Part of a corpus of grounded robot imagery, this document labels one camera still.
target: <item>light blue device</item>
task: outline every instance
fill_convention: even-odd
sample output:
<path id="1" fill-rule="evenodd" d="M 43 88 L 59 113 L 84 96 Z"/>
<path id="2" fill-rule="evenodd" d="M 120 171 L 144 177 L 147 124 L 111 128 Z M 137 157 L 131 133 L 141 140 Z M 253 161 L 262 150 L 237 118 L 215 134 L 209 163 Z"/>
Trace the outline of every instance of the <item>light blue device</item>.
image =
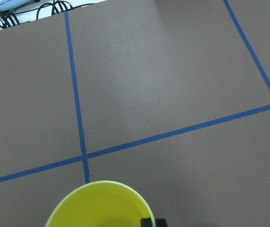
<path id="1" fill-rule="evenodd" d="M 0 11 L 15 9 L 29 2 L 36 2 L 33 0 L 0 0 Z"/>

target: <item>white device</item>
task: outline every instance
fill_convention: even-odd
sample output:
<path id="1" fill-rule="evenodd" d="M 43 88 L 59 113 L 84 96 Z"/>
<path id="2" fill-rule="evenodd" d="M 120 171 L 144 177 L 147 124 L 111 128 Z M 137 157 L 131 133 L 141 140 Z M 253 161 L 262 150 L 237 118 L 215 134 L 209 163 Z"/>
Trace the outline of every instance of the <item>white device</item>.
<path id="1" fill-rule="evenodd" d="M 15 9 L 19 6 L 39 1 L 40 0 L 0 0 L 0 11 Z"/>

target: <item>black object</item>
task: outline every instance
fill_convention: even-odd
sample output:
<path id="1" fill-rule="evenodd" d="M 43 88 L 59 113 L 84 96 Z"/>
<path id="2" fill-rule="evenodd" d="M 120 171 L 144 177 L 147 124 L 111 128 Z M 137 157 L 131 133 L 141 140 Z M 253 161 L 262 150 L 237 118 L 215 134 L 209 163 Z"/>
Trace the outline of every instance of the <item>black object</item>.
<path id="1" fill-rule="evenodd" d="M 141 227 L 153 227 L 152 220 L 150 218 L 141 219 Z M 163 218 L 157 218 L 156 227 L 167 227 L 166 220 Z"/>

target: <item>gray floor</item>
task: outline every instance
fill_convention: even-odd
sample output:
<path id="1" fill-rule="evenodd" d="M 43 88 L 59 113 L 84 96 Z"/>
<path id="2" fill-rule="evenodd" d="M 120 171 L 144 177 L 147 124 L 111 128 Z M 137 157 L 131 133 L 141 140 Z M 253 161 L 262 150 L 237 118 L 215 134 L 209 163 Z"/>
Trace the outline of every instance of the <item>gray floor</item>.
<path id="1" fill-rule="evenodd" d="M 270 3 L 229 2 L 270 81 Z M 0 226 L 44 226 L 86 175 L 169 227 L 270 227 L 270 89 L 225 3 L 108 0 L 0 31 Z"/>

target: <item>blue grid line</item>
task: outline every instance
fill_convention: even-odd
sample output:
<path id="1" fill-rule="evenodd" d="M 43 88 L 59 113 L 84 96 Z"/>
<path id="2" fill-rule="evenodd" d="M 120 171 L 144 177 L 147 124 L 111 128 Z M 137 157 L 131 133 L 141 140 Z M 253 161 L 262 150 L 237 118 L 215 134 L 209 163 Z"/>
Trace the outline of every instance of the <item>blue grid line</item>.
<path id="1" fill-rule="evenodd" d="M 15 173 L 15 174 L 10 174 L 7 176 L 2 176 L 0 177 L 0 183 L 4 182 L 4 181 L 9 181 L 9 180 L 13 180 L 22 176 L 27 176 L 27 175 L 31 175 L 31 174 L 36 174 L 45 170 L 49 170 L 49 169 L 54 169 L 60 166 L 66 166 L 75 162 L 80 162 L 82 161 L 82 156 L 78 156 L 78 157 L 73 157 L 73 158 L 69 158 L 63 161 L 59 161 L 59 162 L 55 162 L 55 163 L 51 163 L 51 164 L 47 164 L 44 166 L 40 166 L 40 167 L 36 167 L 33 169 L 28 169 L 26 171 L 22 171 L 19 173 Z"/>
<path id="2" fill-rule="evenodd" d="M 247 37 L 246 37 L 246 35 L 245 35 L 243 29 L 241 28 L 241 26 L 240 26 L 240 24 L 239 24 L 237 18 L 235 17 L 235 14 L 234 14 L 233 10 L 231 9 L 231 6 L 230 6 L 228 0 L 223 0 L 223 2 L 224 2 L 225 6 L 226 6 L 226 8 L 227 8 L 227 10 L 228 10 L 228 13 L 229 13 L 231 19 L 233 20 L 233 22 L 234 22 L 234 24 L 235 24 L 235 27 L 237 28 L 237 30 L 238 30 L 238 32 L 239 32 L 239 34 L 240 34 L 240 36 L 241 36 L 243 42 L 245 43 L 245 45 L 246 45 L 246 47 L 247 47 L 247 49 L 248 49 L 248 51 L 249 51 L 251 57 L 253 58 L 254 63 L 256 64 L 256 66 L 257 66 L 259 72 L 261 73 L 261 75 L 262 75 L 262 77 L 263 77 L 263 80 L 264 80 L 264 82 L 265 82 L 266 85 L 267 85 L 267 88 L 268 88 L 269 91 L 270 91 L 270 80 L 269 80 L 269 78 L 268 78 L 268 76 L 267 76 L 267 74 L 266 74 L 266 72 L 265 72 L 263 66 L 261 65 L 261 63 L 260 63 L 260 61 L 259 61 L 258 56 L 257 56 L 256 53 L 254 52 L 253 47 L 251 46 L 251 44 L 250 44 L 250 42 L 248 41 L 248 39 L 247 39 Z"/>
<path id="3" fill-rule="evenodd" d="M 72 39 L 70 36 L 69 15 L 67 12 L 64 12 L 64 19 L 65 19 L 65 27 L 66 27 L 66 34 L 67 34 L 67 41 L 68 41 L 68 48 L 69 48 L 70 70 L 71 70 L 71 74 L 72 74 L 75 107 L 76 107 L 78 131 L 79 131 L 79 140 L 80 140 L 80 147 L 81 147 L 81 154 L 82 154 L 82 164 L 83 164 L 85 182 L 89 183 L 87 148 L 86 148 L 86 141 L 85 141 L 85 137 L 84 137 L 82 115 L 81 115 L 81 108 L 80 108 L 80 100 L 79 100 L 79 94 L 78 94 L 78 85 L 77 85 L 77 77 L 76 77 L 76 69 L 75 69 L 75 62 L 74 62 Z"/>
<path id="4" fill-rule="evenodd" d="M 182 128 L 182 129 L 166 132 L 166 133 L 163 133 L 163 134 L 159 134 L 159 135 L 148 137 L 148 138 L 141 139 L 141 140 L 136 140 L 136 141 L 126 143 L 126 144 L 122 144 L 122 145 L 119 145 L 119 146 L 115 146 L 115 147 L 112 147 L 112 148 L 107 148 L 107 149 L 103 149 L 103 150 L 100 150 L 100 151 L 96 151 L 96 152 L 87 154 L 87 158 L 99 157 L 99 156 L 102 156 L 102 155 L 106 155 L 106 154 L 113 153 L 113 152 L 116 152 L 116 151 L 124 150 L 124 149 L 127 149 L 127 148 L 132 148 L 132 147 L 139 146 L 139 145 L 142 145 L 142 144 L 146 144 L 146 143 L 154 142 L 154 141 L 157 141 L 157 140 L 169 138 L 169 137 L 172 137 L 172 136 L 184 134 L 184 133 L 187 133 L 187 132 L 190 132 L 190 131 L 195 131 L 195 130 L 206 128 L 206 127 L 209 127 L 209 126 L 217 125 L 217 124 L 220 124 L 220 123 L 224 123 L 224 122 L 236 120 L 236 119 L 239 119 L 239 118 L 255 115 L 255 114 L 262 113 L 262 112 L 265 112 L 265 111 L 268 111 L 268 110 L 270 110 L 270 105 L 262 106 L 262 107 L 255 108 L 255 109 L 248 110 L 248 111 L 244 111 L 244 112 L 241 112 L 241 113 L 237 113 L 237 114 L 229 115 L 229 116 L 226 116 L 226 117 L 221 117 L 221 118 L 218 118 L 218 119 L 214 119 L 214 120 L 211 120 L 211 121 L 208 121 L 208 122 L 199 123 L 199 124 L 196 124 L 196 125 L 192 125 L 192 126 L 189 126 L 189 127 Z M 39 173 L 39 172 L 42 172 L 42 171 L 45 171 L 45 170 L 48 170 L 48 169 L 53 169 L 53 168 L 57 168 L 57 167 L 60 167 L 60 166 L 65 166 L 65 165 L 72 164 L 72 163 L 79 162 L 79 161 L 83 161 L 82 156 L 73 157 L 73 158 L 66 159 L 66 160 L 63 160 L 63 161 L 60 161 L 60 162 L 55 162 L 55 163 L 48 164 L 48 165 L 45 165 L 45 166 L 41 166 L 41 167 L 26 170 L 26 171 L 22 171 L 22 172 L 19 172 L 19 173 L 3 176 L 3 177 L 0 177 L 0 183 L 3 182 L 3 181 L 8 181 L 8 180 L 23 177 L 23 176 L 26 176 L 26 175 Z"/>
<path id="5" fill-rule="evenodd" d="M 185 128 L 182 128 L 182 129 L 177 129 L 177 130 L 174 130 L 174 131 L 162 133 L 162 134 L 159 134 L 159 135 L 156 135 L 156 136 L 151 136 L 151 137 L 144 138 L 144 139 L 141 139 L 141 140 L 136 140 L 136 141 L 133 141 L 133 142 L 130 142 L 130 143 L 125 143 L 125 144 L 122 144 L 122 145 L 118 145 L 118 146 L 115 146 L 115 147 L 112 147 L 112 148 L 103 149 L 103 150 L 100 150 L 100 151 L 90 153 L 90 154 L 87 155 L 87 157 L 88 158 L 98 157 L 98 156 L 101 156 L 101 155 L 113 153 L 113 152 L 128 149 L 128 148 L 132 148 L 132 147 L 139 146 L 139 145 L 142 145 L 142 144 L 146 144 L 146 143 L 154 142 L 154 141 L 157 141 L 157 140 L 162 140 L 162 139 L 165 139 L 165 138 L 169 138 L 169 137 L 172 137 L 172 136 L 184 134 L 184 133 L 187 133 L 187 132 L 190 132 L 190 131 L 195 131 L 195 130 L 198 130 L 198 129 L 206 128 L 206 127 L 213 126 L 213 125 L 216 125 L 216 124 L 220 124 L 220 123 L 228 122 L 228 121 L 231 121 L 231 120 L 243 118 L 243 117 L 246 117 L 246 116 L 258 114 L 258 113 L 261 113 L 261 112 L 265 112 L 267 110 L 270 110 L 270 105 L 266 105 L 266 106 L 259 107 L 259 108 L 256 108 L 256 109 L 252 109 L 252 110 L 244 111 L 244 112 L 241 112 L 241 113 L 229 115 L 229 116 L 226 116 L 226 117 L 221 117 L 221 118 L 211 120 L 211 121 L 208 121 L 208 122 L 195 124 L 195 125 L 192 125 L 192 126 L 189 126 L 189 127 L 185 127 Z"/>

